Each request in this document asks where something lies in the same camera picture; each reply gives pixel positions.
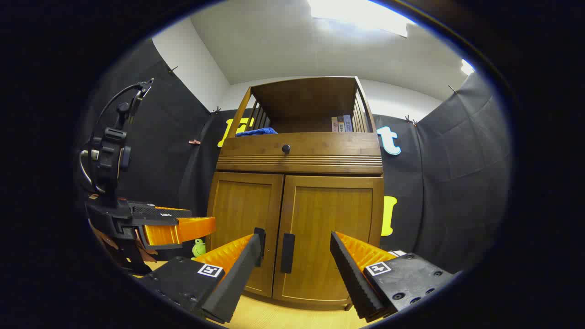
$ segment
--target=wooden floor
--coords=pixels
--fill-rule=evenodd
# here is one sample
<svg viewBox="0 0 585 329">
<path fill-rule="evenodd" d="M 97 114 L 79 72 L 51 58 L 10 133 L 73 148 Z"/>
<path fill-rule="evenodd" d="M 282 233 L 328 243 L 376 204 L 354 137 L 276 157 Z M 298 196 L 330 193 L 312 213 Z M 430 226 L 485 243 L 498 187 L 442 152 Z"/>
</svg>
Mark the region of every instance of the wooden floor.
<svg viewBox="0 0 585 329">
<path fill-rule="evenodd" d="M 146 262 L 155 270 L 166 262 Z M 364 319 L 357 317 L 355 307 L 344 311 L 343 306 L 338 309 L 299 309 L 289 307 L 285 303 L 279 303 L 264 297 L 252 297 L 253 294 L 245 293 L 240 297 L 236 311 L 230 323 L 219 324 L 233 329 L 357 329 L 365 327 L 376 321 L 366 323 Z"/>
</svg>

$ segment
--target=ceiling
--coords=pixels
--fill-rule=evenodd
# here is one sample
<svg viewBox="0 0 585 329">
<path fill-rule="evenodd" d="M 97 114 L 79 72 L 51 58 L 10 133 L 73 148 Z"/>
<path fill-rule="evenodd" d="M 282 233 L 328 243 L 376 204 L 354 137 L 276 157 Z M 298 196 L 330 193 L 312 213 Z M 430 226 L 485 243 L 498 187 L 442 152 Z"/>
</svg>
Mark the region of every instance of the ceiling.
<svg viewBox="0 0 585 329">
<path fill-rule="evenodd" d="M 191 16 L 231 84 L 288 76 L 358 76 L 441 101 L 467 77 L 461 57 L 423 28 L 408 38 L 311 17 L 306 0 L 229 0 Z"/>
</svg>

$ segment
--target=blue letter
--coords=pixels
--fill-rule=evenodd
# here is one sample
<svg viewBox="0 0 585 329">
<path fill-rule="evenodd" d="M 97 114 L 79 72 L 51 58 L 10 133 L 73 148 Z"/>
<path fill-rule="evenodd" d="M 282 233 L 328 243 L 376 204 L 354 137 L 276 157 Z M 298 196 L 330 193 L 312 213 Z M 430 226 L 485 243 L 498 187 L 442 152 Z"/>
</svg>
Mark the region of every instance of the blue letter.
<svg viewBox="0 0 585 329">
<path fill-rule="evenodd" d="M 392 155 L 399 155 L 401 149 L 394 145 L 394 138 L 398 138 L 398 134 L 390 130 L 390 127 L 384 126 L 376 130 L 378 135 L 382 136 L 382 146 L 384 150 Z"/>
</svg>

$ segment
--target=drawer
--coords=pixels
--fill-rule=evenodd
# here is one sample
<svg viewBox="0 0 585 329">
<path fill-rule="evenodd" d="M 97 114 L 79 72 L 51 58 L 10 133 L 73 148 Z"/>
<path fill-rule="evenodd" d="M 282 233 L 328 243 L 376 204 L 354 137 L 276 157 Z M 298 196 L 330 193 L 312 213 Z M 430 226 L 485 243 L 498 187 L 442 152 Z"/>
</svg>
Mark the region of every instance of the drawer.
<svg viewBox="0 0 585 329">
<path fill-rule="evenodd" d="M 288 153 L 283 146 L 290 146 Z M 376 133 L 303 132 L 228 138 L 216 170 L 381 175 Z"/>
</svg>

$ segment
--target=cabinet door handle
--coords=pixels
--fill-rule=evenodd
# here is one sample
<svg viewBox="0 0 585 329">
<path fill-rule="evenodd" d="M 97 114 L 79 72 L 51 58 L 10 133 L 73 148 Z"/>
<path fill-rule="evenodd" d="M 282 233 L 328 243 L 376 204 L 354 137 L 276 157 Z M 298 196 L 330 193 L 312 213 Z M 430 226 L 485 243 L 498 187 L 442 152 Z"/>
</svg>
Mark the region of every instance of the cabinet door handle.
<svg viewBox="0 0 585 329">
<path fill-rule="evenodd" d="M 264 259 L 264 246 L 266 245 L 266 232 L 263 228 L 254 227 L 254 234 L 257 234 L 260 238 L 260 257 L 256 261 L 256 266 L 262 266 L 262 260 Z"/>
<path fill-rule="evenodd" d="M 283 273 L 291 273 L 293 271 L 293 255 L 294 255 L 294 234 L 285 233 L 283 238 L 283 257 L 280 262 L 280 271 Z"/>
</svg>

